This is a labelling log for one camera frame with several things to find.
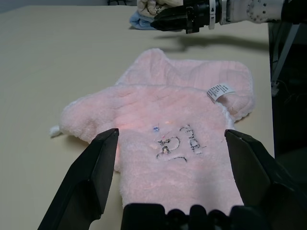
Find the white tag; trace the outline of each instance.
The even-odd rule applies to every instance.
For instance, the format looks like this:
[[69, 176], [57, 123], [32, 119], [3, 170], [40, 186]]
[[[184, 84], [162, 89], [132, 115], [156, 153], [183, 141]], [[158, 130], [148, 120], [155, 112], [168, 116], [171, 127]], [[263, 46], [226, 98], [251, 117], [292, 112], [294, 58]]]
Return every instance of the white tag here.
[[231, 93], [231, 92], [236, 92], [234, 91], [228, 84], [226, 83], [221, 83], [213, 86], [207, 91], [208, 97], [215, 103], [216, 100], [226, 94], [226, 93]]

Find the beige table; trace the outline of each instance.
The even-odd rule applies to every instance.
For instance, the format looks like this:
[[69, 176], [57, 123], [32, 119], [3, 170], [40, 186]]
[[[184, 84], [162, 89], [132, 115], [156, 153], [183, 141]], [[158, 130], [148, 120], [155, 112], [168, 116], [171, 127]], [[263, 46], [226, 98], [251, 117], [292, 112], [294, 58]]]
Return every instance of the beige table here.
[[[86, 143], [50, 139], [64, 106], [111, 86], [144, 50], [170, 58], [238, 60], [254, 76], [257, 105], [239, 131], [273, 153], [267, 25], [248, 22], [199, 34], [138, 31], [134, 7], [25, 7], [0, 14], [0, 229], [37, 229]], [[92, 230], [119, 230], [115, 174], [106, 211]]]

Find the white fringe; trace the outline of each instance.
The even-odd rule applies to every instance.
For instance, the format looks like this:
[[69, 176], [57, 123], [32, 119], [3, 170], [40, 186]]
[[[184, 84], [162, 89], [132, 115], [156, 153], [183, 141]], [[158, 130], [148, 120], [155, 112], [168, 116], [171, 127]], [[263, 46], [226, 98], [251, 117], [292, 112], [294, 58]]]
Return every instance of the white fringe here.
[[53, 126], [49, 130], [49, 135], [51, 138], [57, 137], [60, 134], [62, 134], [62, 132], [60, 131], [59, 126]]

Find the folded towel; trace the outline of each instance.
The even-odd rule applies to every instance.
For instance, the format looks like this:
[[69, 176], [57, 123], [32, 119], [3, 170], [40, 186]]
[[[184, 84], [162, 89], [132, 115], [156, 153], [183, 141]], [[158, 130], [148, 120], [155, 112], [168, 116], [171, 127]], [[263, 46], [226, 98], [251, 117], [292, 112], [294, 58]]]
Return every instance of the folded towel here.
[[[213, 103], [206, 91], [221, 82], [236, 93]], [[124, 206], [158, 203], [189, 213], [200, 204], [228, 214], [242, 200], [224, 131], [253, 107], [252, 78], [241, 63], [169, 60], [151, 49], [115, 86], [68, 105], [59, 129], [88, 142], [120, 129], [115, 169]]]
[[182, 6], [183, 0], [137, 0], [138, 12], [146, 17], [154, 17], [169, 7]]
[[130, 17], [130, 24], [139, 30], [155, 30], [150, 26], [153, 21], [153, 18], [143, 16], [137, 11]]

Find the blue towel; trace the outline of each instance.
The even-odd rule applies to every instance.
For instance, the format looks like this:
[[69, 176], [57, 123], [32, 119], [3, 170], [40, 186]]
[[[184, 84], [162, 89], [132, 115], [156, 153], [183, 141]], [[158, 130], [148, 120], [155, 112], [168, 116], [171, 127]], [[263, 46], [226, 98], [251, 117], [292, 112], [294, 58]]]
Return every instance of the blue towel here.
[[153, 21], [154, 18], [140, 15], [137, 11], [130, 17], [130, 24], [138, 30], [155, 30], [150, 26], [150, 23]]

